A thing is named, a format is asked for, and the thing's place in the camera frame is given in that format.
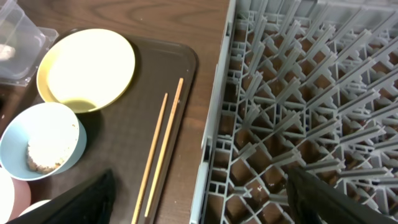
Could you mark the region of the yellow plate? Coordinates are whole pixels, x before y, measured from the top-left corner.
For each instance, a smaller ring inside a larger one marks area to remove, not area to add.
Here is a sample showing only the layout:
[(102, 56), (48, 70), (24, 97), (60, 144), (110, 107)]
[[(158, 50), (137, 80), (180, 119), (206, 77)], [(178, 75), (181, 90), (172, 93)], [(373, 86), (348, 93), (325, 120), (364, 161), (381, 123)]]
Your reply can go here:
[(85, 29), (59, 40), (43, 57), (37, 90), (45, 102), (90, 113), (115, 102), (136, 68), (130, 42), (107, 29)]

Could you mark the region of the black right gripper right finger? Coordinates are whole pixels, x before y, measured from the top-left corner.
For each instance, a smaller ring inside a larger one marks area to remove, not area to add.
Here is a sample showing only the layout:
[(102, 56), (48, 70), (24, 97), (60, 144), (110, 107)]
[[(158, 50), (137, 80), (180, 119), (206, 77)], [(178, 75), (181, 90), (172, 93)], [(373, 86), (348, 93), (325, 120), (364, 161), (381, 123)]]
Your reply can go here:
[(286, 190), (295, 223), (395, 223), (393, 219), (355, 202), (299, 167), (289, 169)]

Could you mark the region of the white pink bowl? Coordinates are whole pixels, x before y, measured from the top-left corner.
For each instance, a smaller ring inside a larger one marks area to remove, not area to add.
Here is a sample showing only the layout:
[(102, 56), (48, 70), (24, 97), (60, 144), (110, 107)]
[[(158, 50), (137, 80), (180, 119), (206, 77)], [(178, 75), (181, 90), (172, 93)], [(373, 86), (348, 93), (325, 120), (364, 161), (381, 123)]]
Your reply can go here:
[(30, 206), (31, 192), (26, 181), (12, 178), (1, 168), (1, 223), (17, 218)]

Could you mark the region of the light blue rice bowl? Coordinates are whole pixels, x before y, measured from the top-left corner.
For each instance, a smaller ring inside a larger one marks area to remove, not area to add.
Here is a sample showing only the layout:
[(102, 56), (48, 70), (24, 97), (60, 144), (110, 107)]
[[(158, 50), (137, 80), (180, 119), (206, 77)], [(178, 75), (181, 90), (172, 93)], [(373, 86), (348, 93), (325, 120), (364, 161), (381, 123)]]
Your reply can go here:
[(74, 166), (87, 144), (85, 127), (61, 103), (40, 103), (17, 115), (1, 136), (1, 166), (18, 180), (40, 180)]

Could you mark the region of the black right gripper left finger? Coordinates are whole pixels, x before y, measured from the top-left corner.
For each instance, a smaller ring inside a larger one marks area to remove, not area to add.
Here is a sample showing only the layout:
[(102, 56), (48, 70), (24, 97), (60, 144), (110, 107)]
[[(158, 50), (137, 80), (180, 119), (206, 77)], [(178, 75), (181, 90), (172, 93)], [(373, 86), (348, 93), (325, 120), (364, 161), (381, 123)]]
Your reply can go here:
[(106, 169), (10, 222), (13, 224), (108, 224), (115, 198), (116, 181), (112, 170)]

